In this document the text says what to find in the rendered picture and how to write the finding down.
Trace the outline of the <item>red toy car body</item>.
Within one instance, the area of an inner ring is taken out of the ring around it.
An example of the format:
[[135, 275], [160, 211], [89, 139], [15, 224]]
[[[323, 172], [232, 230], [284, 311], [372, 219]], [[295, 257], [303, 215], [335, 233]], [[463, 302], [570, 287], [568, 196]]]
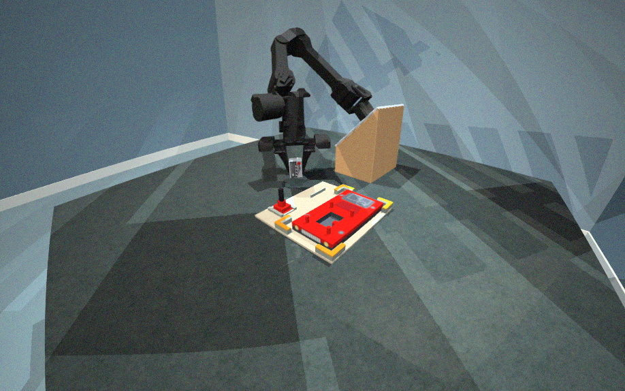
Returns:
[[346, 190], [292, 221], [292, 230], [332, 251], [366, 225], [383, 203]]

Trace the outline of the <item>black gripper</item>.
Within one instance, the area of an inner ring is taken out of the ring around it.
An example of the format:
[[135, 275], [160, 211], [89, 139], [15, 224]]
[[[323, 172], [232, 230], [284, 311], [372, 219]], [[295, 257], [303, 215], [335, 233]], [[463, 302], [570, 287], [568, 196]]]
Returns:
[[[288, 173], [289, 162], [287, 158], [286, 146], [303, 146], [302, 172], [311, 153], [315, 152], [315, 145], [318, 149], [331, 148], [331, 140], [327, 134], [314, 134], [314, 138], [305, 138], [304, 116], [283, 117], [283, 139], [275, 140], [274, 136], [262, 137], [258, 142], [259, 152], [271, 151], [274, 147], [274, 154], [278, 154], [282, 159]], [[297, 141], [297, 142], [296, 142]]]

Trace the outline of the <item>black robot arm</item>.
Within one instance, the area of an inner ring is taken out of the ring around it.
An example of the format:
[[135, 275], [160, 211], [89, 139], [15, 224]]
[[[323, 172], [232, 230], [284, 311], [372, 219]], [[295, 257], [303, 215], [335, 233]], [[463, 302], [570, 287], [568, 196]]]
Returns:
[[[253, 118], [258, 121], [283, 117], [304, 116], [304, 97], [310, 97], [305, 88], [290, 92], [295, 84], [292, 70], [288, 68], [287, 56], [302, 58], [330, 86], [332, 99], [349, 114], [355, 113], [363, 121], [374, 108], [369, 102], [372, 94], [352, 79], [343, 78], [312, 47], [310, 38], [301, 28], [291, 28], [274, 38], [272, 52], [272, 75], [268, 93], [251, 97]], [[361, 100], [355, 102], [362, 97]]]

